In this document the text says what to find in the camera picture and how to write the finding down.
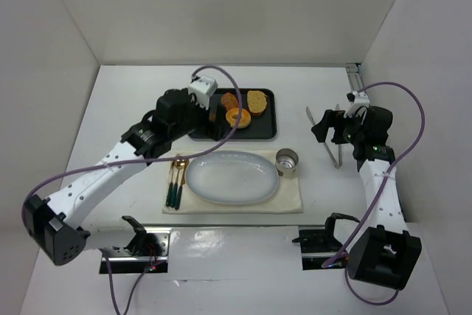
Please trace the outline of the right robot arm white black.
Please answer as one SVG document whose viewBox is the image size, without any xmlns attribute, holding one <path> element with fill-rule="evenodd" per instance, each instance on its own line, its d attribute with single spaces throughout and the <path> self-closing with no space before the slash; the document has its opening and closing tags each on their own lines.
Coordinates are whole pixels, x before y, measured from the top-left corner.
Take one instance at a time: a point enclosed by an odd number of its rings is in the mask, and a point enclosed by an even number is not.
<svg viewBox="0 0 472 315">
<path fill-rule="evenodd" d="M 333 129 L 332 143 L 353 146 L 353 158 L 368 204 L 352 235 L 327 265 L 344 258 L 351 280 L 401 291 L 416 265 L 422 244 L 410 234 L 400 208 L 395 153 L 386 144 L 392 121 L 392 112 L 377 106 L 363 105 L 350 113 L 328 109 L 311 131 L 323 143 L 329 129 Z"/>
</svg>

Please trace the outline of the metal serving tongs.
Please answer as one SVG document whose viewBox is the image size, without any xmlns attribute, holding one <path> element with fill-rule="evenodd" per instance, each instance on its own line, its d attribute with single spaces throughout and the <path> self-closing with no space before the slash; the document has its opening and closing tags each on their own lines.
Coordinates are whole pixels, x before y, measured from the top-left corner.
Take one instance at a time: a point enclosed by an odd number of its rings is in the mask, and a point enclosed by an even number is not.
<svg viewBox="0 0 472 315">
<path fill-rule="evenodd" d="M 316 120 L 308 105 L 305 107 L 305 113 L 311 126 L 313 127 L 316 124 Z M 322 143 L 322 146 L 325 149 L 325 152 L 327 153 L 327 156 L 330 159 L 333 167 L 338 170 L 343 165 L 341 148 L 337 147 L 336 152 L 334 153 L 331 149 L 331 145 L 332 143 L 329 141 L 329 138 L 327 138 L 327 140 Z"/>
</svg>

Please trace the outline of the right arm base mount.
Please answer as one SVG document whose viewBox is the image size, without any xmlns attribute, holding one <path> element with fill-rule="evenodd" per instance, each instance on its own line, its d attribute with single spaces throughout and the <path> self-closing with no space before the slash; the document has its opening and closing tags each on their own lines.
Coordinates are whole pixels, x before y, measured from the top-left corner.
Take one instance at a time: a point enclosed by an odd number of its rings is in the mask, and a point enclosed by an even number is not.
<svg viewBox="0 0 472 315">
<path fill-rule="evenodd" d="M 341 248 L 342 242 L 334 235 L 337 220 L 359 223 L 359 220 L 354 216 L 334 212 L 327 217 L 323 227 L 299 229 L 299 234 L 292 240 L 292 243 L 300 246 L 304 271 L 321 269 L 323 262 Z"/>
</svg>

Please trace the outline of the orange ring bread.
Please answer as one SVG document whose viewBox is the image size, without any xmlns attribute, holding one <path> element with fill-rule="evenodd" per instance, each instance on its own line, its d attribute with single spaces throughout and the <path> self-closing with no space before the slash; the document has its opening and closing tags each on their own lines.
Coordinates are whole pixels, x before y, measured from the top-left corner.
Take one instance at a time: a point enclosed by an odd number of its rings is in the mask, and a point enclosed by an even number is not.
<svg viewBox="0 0 472 315">
<path fill-rule="evenodd" d="M 233 108 L 226 112 L 226 121 L 232 128 L 237 127 L 237 129 L 242 129 L 251 124 L 251 115 L 244 108 L 242 110 Z"/>
</svg>

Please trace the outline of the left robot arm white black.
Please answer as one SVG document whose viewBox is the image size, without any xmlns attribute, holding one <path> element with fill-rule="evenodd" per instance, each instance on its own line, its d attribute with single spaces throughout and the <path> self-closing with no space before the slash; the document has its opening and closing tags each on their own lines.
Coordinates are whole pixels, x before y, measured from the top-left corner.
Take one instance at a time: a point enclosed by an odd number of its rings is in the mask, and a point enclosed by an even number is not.
<svg viewBox="0 0 472 315">
<path fill-rule="evenodd" d="M 209 114 L 216 90 L 208 83 L 167 90 L 101 162 L 70 171 L 79 177 L 68 187 L 41 198 L 38 191 L 53 181 L 48 179 L 29 192 L 21 209 L 23 224 L 56 266 L 71 262 L 85 249 L 91 234 L 81 224 L 90 212 L 130 177 L 154 162 L 167 161 L 165 154 L 174 141 L 205 131 L 223 144 L 221 138 L 229 126 L 225 114 L 222 110 L 214 118 Z"/>
</svg>

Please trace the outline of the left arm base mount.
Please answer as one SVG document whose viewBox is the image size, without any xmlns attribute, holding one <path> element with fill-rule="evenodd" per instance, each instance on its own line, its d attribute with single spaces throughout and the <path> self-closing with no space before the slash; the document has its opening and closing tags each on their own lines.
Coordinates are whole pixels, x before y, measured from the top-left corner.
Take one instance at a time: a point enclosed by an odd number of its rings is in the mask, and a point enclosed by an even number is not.
<svg viewBox="0 0 472 315">
<path fill-rule="evenodd" d="M 105 247 L 112 274 L 141 274 L 144 270 L 151 274 L 164 274 L 168 271 L 170 236 L 168 226 L 151 226 L 139 223 L 135 218 L 124 215 L 132 236 L 117 246 Z"/>
</svg>

